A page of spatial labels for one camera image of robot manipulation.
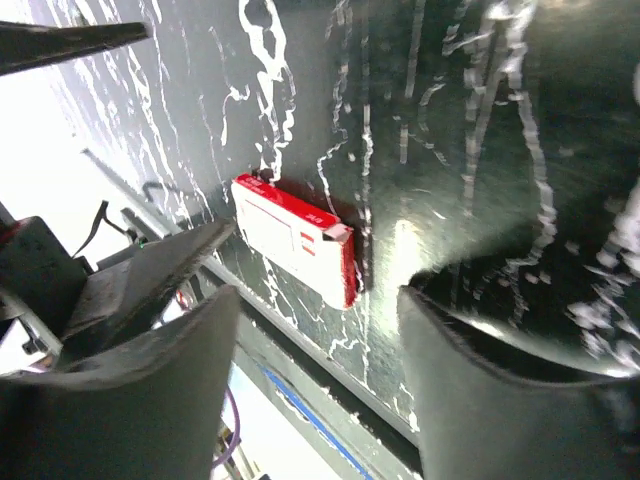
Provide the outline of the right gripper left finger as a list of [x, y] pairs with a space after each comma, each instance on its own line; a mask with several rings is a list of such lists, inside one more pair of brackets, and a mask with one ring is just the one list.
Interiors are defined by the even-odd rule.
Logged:
[[61, 370], [1, 380], [4, 479], [207, 479], [239, 295]]

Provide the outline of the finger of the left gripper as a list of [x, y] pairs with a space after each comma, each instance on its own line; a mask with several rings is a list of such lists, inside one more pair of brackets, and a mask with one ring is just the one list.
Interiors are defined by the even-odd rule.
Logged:
[[109, 51], [150, 37], [142, 22], [49, 27], [1, 22], [1, 75]]

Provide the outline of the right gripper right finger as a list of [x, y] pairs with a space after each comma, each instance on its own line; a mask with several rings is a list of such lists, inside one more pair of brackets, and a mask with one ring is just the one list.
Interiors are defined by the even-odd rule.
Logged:
[[427, 479], [636, 479], [639, 379], [528, 355], [397, 296]]

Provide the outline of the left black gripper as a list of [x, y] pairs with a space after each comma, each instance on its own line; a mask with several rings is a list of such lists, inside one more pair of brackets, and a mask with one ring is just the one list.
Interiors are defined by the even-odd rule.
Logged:
[[181, 232], [88, 278], [44, 220], [28, 217], [1, 233], [1, 286], [41, 320], [71, 317], [65, 350], [107, 350], [148, 331], [234, 229], [234, 221], [219, 220]]

